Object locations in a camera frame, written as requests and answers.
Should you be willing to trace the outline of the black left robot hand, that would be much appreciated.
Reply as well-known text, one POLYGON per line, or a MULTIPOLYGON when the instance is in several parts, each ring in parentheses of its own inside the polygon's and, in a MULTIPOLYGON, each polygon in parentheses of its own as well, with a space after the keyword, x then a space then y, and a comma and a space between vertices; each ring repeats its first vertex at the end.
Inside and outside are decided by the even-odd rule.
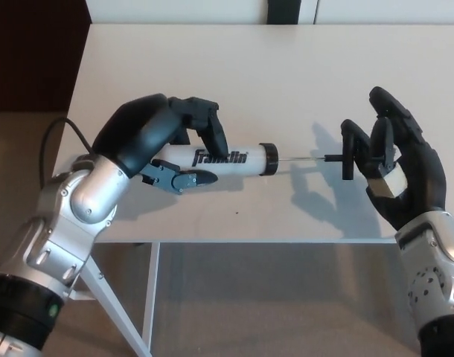
POLYGON ((213 158, 228 156, 228 144, 215 102, 153 94, 120 106, 98 133, 92 149, 97 155, 87 185, 122 193, 130 179, 141 175, 145 184, 174 194, 217 181, 216 174, 186 169, 171 159, 157 159, 166 146, 184 149, 187 131, 196 131, 213 158))

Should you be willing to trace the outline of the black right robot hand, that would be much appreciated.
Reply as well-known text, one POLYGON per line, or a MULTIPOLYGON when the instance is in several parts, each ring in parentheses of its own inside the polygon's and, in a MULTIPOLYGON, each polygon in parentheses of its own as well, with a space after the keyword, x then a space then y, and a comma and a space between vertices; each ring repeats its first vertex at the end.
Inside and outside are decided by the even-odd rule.
POLYGON ((370 135, 349 119, 340 126, 342 178, 351 180, 357 167, 367 180, 384 183, 386 175, 401 169, 406 185, 399 194, 387 197, 366 188, 372 205, 396 230, 422 213, 445 210, 444 168, 412 113, 379 86, 370 91, 369 103, 377 113, 370 135))

